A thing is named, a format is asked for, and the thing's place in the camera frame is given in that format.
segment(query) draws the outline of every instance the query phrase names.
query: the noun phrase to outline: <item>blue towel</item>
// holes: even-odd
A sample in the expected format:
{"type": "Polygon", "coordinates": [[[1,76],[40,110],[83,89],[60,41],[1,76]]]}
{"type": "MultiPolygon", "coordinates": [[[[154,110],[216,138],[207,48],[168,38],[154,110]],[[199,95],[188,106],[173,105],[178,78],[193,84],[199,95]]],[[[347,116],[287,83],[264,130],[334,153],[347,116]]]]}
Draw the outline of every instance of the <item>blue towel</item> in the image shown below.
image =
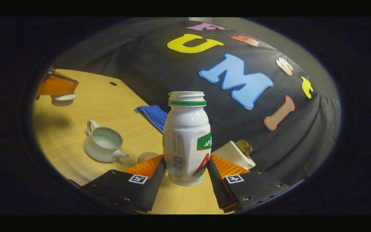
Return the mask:
{"type": "Polygon", "coordinates": [[[159,106],[142,106],[134,110],[136,113],[140,112],[146,119],[150,121],[161,133],[163,133],[165,119],[167,113],[160,109],[159,106]]]}

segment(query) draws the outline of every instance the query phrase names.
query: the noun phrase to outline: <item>gray wall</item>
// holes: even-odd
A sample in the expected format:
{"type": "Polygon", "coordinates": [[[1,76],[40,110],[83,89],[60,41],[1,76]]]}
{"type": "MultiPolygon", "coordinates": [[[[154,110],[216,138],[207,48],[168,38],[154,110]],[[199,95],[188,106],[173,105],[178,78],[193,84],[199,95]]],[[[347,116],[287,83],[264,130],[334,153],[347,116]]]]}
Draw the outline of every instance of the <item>gray wall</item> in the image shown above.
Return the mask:
{"type": "Polygon", "coordinates": [[[262,25],[235,17],[190,17],[190,20],[213,23],[251,35],[280,50],[299,65],[321,95],[339,100],[336,84],[318,60],[294,41],[262,25]]]}

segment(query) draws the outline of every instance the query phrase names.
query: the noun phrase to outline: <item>teapot spout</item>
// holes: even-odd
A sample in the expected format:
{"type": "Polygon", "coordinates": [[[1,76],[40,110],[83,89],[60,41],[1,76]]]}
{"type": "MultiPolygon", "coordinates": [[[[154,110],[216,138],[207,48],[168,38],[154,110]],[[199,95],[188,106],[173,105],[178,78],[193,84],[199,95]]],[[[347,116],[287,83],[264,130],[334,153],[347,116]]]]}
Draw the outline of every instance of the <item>teapot spout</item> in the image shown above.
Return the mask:
{"type": "Polygon", "coordinates": [[[115,151],[113,153],[113,155],[117,156],[117,157],[124,157],[124,158],[128,158],[130,157],[128,154],[125,154],[121,151],[121,149],[118,149],[117,151],[115,151]]]}

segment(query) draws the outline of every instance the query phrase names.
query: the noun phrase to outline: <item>orange letter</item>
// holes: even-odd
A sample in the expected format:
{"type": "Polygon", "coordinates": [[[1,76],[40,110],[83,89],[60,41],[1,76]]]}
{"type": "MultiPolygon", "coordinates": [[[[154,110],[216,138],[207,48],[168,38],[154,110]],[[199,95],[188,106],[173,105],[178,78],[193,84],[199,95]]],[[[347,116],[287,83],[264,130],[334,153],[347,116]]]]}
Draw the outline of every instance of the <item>orange letter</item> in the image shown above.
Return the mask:
{"type": "Polygon", "coordinates": [[[286,101],[280,107],[274,115],[266,117],[264,119],[265,126],[270,130],[274,131],[277,128],[277,125],[290,113],[296,109],[293,99],[290,96],[286,96],[286,101]]]}
{"type": "Polygon", "coordinates": [[[276,63],[287,75],[293,75],[293,67],[285,59],[279,58],[276,63]]]}
{"type": "Polygon", "coordinates": [[[242,36],[242,35],[238,35],[238,36],[232,36],[231,37],[233,40],[236,40],[236,41],[242,41],[246,44],[250,44],[252,46],[256,46],[258,47],[259,46],[259,42],[252,39],[252,38],[249,38],[249,37],[245,37],[245,36],[242,36]]]}

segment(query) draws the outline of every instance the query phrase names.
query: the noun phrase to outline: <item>wooden table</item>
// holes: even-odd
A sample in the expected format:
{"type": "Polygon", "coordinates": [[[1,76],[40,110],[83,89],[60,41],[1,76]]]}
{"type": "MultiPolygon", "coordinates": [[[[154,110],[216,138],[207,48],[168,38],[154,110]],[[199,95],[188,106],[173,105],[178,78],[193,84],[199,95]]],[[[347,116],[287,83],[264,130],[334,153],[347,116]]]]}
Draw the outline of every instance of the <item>wooden table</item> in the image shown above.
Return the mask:
{"type": "MultiPolygon", "coordinates": [[[[85,185],[110,169],[125,170],[136,165],[147,151],[162,154],[162,134],[134,109],[148,106],[120,79],[87,72],[57,69],[76,79],[77,97],[71,105],[57,107],[51,97],[35,100],[34,127],[37,140],[47,159],[64,178],[85,185]],[[102,163],[89,157],[83,148],[87,121],[118,131],[124,139],[122,151],[130,157],[102,163]]],[[[218,208],[208,171],[203,181],[191,187],[162,179],[153,210],[149,214],[224,214],[218,208]]]]}

